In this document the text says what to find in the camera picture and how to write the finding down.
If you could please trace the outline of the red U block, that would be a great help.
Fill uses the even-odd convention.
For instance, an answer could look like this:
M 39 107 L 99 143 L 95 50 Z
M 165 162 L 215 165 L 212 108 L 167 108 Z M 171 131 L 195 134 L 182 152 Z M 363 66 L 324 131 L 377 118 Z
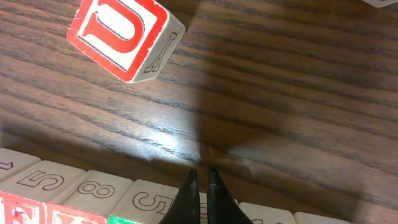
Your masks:
M 46 205 L 48 224 L 106 224 L 133 181 L 89 170 Z
M 83 0 L 67 40 L 125 83 L 156 78 L 186 27 L 155 0 Z

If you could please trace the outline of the red I block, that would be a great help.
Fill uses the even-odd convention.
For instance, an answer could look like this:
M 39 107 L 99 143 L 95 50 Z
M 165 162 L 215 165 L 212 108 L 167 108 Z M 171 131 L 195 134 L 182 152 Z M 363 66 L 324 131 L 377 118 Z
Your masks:
M 239 223 L 241 210 L 239 205 L 230 196 L 216 198 L 211 204 L 208 214 L 207 195 L 200 192 L 200 223 L 233 224 Z

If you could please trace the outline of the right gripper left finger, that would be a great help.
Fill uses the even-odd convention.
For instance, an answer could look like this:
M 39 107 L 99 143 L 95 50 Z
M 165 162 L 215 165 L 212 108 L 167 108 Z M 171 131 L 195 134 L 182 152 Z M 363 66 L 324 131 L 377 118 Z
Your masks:
M 200 224 L 200 194 L 195 169 L 190 169 L 174 202 L 159 224 Z

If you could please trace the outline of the blue P block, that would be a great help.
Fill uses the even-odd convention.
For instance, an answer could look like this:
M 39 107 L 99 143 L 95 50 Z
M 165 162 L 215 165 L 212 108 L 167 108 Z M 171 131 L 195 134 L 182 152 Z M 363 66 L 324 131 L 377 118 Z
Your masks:
M 240 209 L 253 224 L 296 224 L 294 216 L 287 210 L 240 202 Z

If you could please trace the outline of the yellow S block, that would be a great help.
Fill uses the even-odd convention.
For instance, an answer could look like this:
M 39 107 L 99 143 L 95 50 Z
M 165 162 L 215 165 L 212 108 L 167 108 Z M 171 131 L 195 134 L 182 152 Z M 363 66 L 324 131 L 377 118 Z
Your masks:
M 294 218 L 297 224 L 350 224 L 344 220 L 303 212 L 294 213 Z

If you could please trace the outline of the green N block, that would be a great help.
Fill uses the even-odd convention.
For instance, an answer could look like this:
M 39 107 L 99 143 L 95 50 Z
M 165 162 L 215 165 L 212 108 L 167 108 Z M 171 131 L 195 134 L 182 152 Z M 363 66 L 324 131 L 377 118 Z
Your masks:
M 3 182 L 14 175 L 39 163 L 41 159 L 6 148 L 0 150 L 0 181 Z

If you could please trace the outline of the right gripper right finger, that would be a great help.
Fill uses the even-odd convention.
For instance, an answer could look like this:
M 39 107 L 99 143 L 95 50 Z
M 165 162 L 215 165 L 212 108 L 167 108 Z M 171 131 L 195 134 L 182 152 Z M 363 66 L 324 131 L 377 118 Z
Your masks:
M 208 224 L 252 224 L 252 221 L 234 201 L 227 186 L 214 167 L 209 168 L 208 181 Z

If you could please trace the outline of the red E block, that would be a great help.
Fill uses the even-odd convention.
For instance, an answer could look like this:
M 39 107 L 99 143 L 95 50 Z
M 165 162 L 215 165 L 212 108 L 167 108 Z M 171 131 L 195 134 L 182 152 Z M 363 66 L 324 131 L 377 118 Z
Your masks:
M 1 183 L 1 223 L 45 223 L 46 205 L 85 170 L 41 161 Z

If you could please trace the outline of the green R block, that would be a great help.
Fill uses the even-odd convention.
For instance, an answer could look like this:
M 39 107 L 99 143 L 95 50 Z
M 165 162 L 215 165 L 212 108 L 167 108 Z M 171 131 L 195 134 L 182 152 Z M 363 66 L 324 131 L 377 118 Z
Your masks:
M 109 224 L 159 223 L 174 202 L 178 188 L 136 180 L 113 208 Z

